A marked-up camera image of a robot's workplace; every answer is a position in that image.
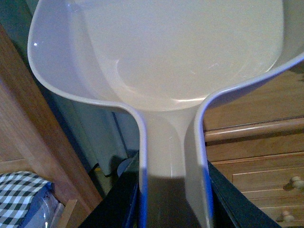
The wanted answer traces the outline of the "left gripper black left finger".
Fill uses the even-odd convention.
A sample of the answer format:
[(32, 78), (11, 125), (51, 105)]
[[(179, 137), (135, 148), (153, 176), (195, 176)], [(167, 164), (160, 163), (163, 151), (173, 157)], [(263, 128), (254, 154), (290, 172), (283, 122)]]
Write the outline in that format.
[(81, 228), (132, 228), (139, 188), (139, 154), (118, 178), (106, 198), (82, 222)]

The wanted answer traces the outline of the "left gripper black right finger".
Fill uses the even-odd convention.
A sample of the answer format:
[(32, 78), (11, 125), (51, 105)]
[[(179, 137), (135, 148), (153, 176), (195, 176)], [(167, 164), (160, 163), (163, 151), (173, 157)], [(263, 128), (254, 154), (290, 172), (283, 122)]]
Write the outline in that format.
[(250, 202), (211, 162), (208, 162), (216, 228), (279, 228)]

